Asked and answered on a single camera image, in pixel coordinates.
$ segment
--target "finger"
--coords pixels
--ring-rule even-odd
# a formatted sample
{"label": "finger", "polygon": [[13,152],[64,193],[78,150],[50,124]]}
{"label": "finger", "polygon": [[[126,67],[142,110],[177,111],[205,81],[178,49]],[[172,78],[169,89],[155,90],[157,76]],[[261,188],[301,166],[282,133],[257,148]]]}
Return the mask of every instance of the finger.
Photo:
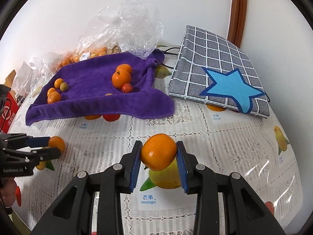
{"label": "finger", "polygon": [[15,180],[7,180],[5,186],[0,188],[2,197],[10,196],[11,194],[15,193],[16,187],[17,185]]}
{"label": "finger", "polygon": [[2,200],[6,207],[12,207],[15,202],[15,192],[10,196],[2,197]]}

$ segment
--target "purple towel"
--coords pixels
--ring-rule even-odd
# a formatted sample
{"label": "purple towel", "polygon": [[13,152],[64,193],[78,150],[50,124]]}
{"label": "purple towel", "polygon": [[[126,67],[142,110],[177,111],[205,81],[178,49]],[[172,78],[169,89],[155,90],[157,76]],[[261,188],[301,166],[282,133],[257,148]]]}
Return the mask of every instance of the purple towel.
{"label": "purple towel", "polygon": [[[26,125],[41,120],[77,118],[88,115],[125,114],[137,118],[164,118],[174,114],[173,100],[152,87],[156,62],[164,54],[155,50],[146,60],[130,53],[96,57],[61,68],[42,88],[35,102],[26,113]],[[128,63],[133,68],[132,93],[124,94],[112,85],[116,67]],[[68,90],[61,93],[62,100],[47,104],[47,91],[62,78]]]}

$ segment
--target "small green fruit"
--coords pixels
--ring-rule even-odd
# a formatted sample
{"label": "small green fruit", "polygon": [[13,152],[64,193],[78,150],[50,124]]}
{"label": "small green fruit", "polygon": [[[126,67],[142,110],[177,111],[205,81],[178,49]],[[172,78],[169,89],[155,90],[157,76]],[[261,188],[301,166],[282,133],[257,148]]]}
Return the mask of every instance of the small green fruit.
{"label": "small green fruit", "polygon": [[60,85],[60,90],[61,90],[62,92],[65,92],[65,91],[68,90],[68,85],[67,85],[66,82],[63,82],[63,83]]}

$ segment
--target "red box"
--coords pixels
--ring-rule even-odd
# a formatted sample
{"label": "red box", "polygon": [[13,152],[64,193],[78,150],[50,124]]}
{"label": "red box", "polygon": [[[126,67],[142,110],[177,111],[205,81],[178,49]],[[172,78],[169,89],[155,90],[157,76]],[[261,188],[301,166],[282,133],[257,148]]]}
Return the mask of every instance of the red box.
{"label": "red box", "polygon": [[7,133],[9,131],[12,121],[16,113],[18,112],[18,108],[19,108],[15,99],[12,97],[10,93],[7,94],[7,98],[11,100],[11,108],[10,108],[10,101],[7,100],[5,103],[3,113],[0,116],[0,128],[2,127],[2,130],[1,130],[2,133]]}

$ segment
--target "barcode label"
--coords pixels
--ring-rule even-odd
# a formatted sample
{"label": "barcode label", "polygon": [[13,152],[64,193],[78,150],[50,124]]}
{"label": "barcode label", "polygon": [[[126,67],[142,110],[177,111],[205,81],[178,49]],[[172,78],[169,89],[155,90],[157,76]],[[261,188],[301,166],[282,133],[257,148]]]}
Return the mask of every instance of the barcode label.
{"label": "barcode label", "polygon": [[84,61],[90,58],[90,52],[83,53],[79,58],[79,61]]}

